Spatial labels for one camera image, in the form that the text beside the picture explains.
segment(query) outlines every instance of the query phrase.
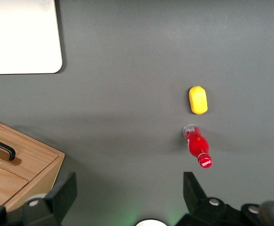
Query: gray surface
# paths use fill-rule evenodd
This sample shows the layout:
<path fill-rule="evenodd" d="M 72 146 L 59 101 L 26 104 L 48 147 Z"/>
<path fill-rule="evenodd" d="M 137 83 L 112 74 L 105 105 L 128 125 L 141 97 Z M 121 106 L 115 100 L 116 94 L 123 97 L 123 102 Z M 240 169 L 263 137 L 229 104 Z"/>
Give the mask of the gray surface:
<path fill-rule="evenodd" d="M 0 122 L 66 153 L 65 226 L 174 225 L 184 171 L 235 208 L 274 200 L 274 1 L 61 0 L 59 74 L 0 76 Z M 193 115 L 187 92 L 207 91 Z M 214 165 L 187 152 L 198 125 Z"/>

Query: black handle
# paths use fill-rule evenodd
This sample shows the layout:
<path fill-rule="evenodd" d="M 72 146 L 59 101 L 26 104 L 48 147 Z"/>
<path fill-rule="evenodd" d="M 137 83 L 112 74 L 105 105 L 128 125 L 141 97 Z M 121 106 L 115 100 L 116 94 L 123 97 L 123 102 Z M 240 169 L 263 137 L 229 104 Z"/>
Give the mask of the black handle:
<path fill-rule="evenodd" d="M 2 148 L 3 150 L 5 150 L 5 151 L 7 151 L 9 153 L 9 160 L 10 161 L 12 161 L 12 160 L 15 159 L 16 152 L 15 152 L 15 150 L 12 147 L 10 147 L 10 146 L 8 146 L 8 145 L 0 142 L 0 148 Z"/>

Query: yellow sponge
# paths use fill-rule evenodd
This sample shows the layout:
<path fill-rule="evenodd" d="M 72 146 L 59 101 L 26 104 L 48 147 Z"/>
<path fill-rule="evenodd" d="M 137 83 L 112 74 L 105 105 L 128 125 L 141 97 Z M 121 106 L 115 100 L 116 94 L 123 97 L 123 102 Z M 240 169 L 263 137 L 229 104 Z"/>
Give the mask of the yellow sponge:
<path fill-rule="evenodd" d="M 203 114 L 207 112 L 206 92 L 201 86 L 194 86 L 189 90 L 189 101 L 193 113 Z"/>

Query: wooden drawer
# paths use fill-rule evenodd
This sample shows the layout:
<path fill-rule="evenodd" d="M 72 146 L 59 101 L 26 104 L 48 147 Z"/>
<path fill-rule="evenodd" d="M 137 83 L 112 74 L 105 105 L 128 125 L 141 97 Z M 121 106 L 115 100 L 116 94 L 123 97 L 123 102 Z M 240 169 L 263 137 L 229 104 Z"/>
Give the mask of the wooden drawer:
<path fill-rule="evenodd" d="M 14 160 L 0 148 L 0 204 L 8 211 L 52 188 L 64 154 L 0 123 L 0 142 L 16 151 Z"/>

